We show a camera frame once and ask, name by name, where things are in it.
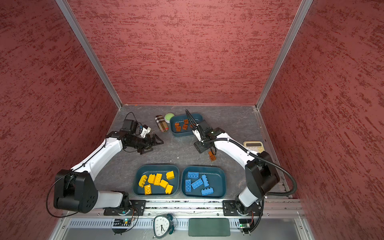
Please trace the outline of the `yellow brick tall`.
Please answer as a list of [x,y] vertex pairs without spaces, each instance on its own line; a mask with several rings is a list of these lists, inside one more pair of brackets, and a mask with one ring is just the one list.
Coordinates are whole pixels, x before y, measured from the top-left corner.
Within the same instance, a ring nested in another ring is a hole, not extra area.
[[162,180],[162,174],[156,174],[156,179],[155,179],[155,186],[159,186],[160,181]]

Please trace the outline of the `blue brick thin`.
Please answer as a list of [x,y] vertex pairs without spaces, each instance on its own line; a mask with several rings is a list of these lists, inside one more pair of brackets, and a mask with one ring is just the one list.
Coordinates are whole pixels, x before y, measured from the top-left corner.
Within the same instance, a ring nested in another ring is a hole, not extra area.
[[187,172],[188,179],[198,179],[199,175],[199,172]]

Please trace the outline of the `yellow brick bottom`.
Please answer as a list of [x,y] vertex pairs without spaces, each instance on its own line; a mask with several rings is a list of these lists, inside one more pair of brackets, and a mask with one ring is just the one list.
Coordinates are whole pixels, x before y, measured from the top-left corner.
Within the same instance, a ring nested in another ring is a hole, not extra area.
[[172,193],[173,186],[168,184],[165,189],[165,194],[170,195]]

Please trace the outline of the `blue brick long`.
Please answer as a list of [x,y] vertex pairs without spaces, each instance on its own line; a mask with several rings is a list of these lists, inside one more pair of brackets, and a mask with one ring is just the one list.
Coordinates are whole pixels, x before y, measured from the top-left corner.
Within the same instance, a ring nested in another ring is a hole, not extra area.
[[191,179],[185,180],[185,192],[186,193],[192,192],[192,180]]

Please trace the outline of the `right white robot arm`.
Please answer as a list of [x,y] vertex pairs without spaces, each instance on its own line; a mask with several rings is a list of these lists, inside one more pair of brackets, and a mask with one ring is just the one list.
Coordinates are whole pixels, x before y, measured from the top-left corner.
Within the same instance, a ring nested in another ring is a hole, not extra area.
[[263,151],[252,151],[231,138],[221,128],[213,129],[206,121],[192,123],[198,141],[194,143],[199,153],[214,148],[235,160],[245,171],[246,187],[236,197],[235,206],[241,215],[249,213],[252,206],[262,202],[280,181],[271,156]]

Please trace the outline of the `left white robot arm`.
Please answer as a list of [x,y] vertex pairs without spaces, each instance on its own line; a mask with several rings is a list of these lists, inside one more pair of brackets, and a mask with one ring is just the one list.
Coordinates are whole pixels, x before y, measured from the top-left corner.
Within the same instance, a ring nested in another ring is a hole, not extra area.
[[60,170],[55,176],[53,205],[55,209],[88,213],[93,209],[113,209],[126,213],[131,207],[129,194],[119,191],[98,191],[94,180],[106,164],[127,147],[144,154],[153,146],[162,145],[156,134],[145,138],[126,131],[110,132],[103,143],[70,170]]

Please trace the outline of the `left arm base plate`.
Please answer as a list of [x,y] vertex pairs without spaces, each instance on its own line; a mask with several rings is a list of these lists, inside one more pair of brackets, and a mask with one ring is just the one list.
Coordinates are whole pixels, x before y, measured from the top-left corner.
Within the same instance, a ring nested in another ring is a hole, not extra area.
[[146,200],[130,200],[130,205],[124,208],[105,208],[104,216],[143,216]]

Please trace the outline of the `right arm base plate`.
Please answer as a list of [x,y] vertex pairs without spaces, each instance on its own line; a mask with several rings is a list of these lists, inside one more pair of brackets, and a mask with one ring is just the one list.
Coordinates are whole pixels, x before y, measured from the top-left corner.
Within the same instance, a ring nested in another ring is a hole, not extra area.
[[251,216],[260,216],[262,210],[262,202],[253,203],[249,207],[243,207],[240,201],[232,200],[223,200],[223,213],[226,217],[232,216],[242,216],[242,217],[251,217]]

